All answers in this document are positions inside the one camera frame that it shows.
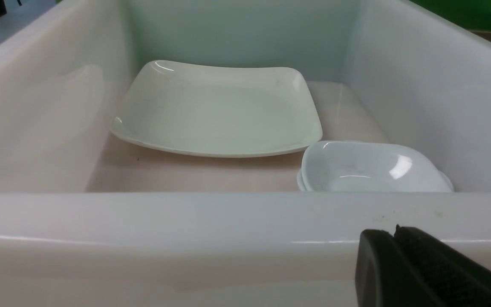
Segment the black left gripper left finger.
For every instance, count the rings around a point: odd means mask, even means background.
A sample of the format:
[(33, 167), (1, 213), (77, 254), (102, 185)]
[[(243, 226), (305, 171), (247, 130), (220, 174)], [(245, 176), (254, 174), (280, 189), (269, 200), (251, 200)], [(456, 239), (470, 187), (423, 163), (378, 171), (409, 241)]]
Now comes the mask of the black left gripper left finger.
[(443, 307), (422, 281), (392, 235), (366, 229), (360, 234), (355, 269), (359, 307)]

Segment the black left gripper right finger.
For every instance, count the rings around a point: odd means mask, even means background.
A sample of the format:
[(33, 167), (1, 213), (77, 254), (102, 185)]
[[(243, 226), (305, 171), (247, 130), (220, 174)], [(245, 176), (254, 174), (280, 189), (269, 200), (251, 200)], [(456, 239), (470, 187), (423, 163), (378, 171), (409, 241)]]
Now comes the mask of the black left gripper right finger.
[(491, 271), (416, 227), (397, 226), (400, 249), (447, 307), (491, 307)]

